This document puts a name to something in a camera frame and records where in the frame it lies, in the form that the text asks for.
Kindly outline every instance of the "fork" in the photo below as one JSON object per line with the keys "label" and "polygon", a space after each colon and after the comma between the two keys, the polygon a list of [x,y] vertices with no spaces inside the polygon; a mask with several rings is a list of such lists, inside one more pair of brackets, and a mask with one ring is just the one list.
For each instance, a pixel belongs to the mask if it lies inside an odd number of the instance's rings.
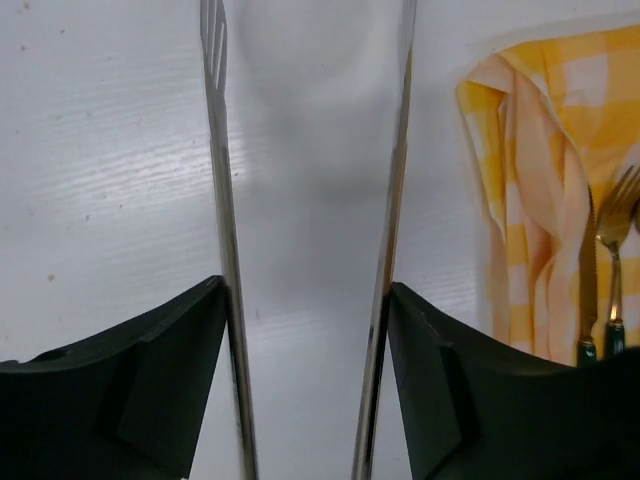
{"label": "fork", "polygon": [[611,300],[605,327],[605,357],[620,353],[625,346],[620,247],[629,234],[631,214],[638,198],[640,198],[640,169],[629,167],[613,187],[611,193],[604,199],[598,214],[596,237],[609,250],[612,264]]}

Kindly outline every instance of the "knife handle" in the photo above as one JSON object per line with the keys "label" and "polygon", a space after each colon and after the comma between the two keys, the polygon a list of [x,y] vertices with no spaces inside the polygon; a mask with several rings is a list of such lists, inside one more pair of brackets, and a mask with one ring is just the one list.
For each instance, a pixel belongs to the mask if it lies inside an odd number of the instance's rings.
{"label": "knife handle", "polygon": [[598,361],[596,346],[593,339],[580,340],[578,343],[578,366],[585,367]]}
{"label": "knife handle", "polygon": [[604,332],[604,356],[612,357],[624,350],[624,323],[621,318],[609,320]]}

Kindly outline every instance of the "peach cloth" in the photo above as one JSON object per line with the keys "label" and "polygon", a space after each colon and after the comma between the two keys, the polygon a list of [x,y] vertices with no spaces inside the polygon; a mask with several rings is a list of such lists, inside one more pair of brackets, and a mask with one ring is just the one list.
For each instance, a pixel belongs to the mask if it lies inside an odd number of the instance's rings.
{"label": "peach cloth", "polygon": [[[628,165],[640,163],[640,26],[524,43],[491,55],[458,86],[491,238],[493,335],[574,365],[578,257],[596,214]],[[602,352],[611,262],[598,243]],[[640,344],[640,239],[623,245],[627,344]]]}

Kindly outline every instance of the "yellow cloth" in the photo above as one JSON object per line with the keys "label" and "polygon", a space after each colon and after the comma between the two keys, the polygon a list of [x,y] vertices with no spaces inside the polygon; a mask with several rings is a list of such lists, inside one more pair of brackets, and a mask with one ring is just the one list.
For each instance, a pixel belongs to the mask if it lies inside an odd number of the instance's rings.
{"label": "yellow cloth", "polygon": [[[597,212],[626,166],[640,163],[640,26],[491,55],[460,83],[458,100],[484,186],[494,337],[575,364],[587,181]],[[621,256],[627,344],[640,344],[635,229]],[[611,262],[600,244],[597,264],[601,353]]]}

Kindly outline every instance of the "knife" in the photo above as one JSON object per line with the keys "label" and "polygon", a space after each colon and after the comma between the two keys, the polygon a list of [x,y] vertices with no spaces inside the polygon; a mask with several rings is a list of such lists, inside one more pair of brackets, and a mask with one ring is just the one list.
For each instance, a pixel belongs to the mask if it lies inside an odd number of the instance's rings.
{"label": "knife", "polygon": [[589,218],[580,247],[580,341],[578,366],[598,360],[591,330],[598,319],[598,275],[596,271],[596,216],[589,187]]}

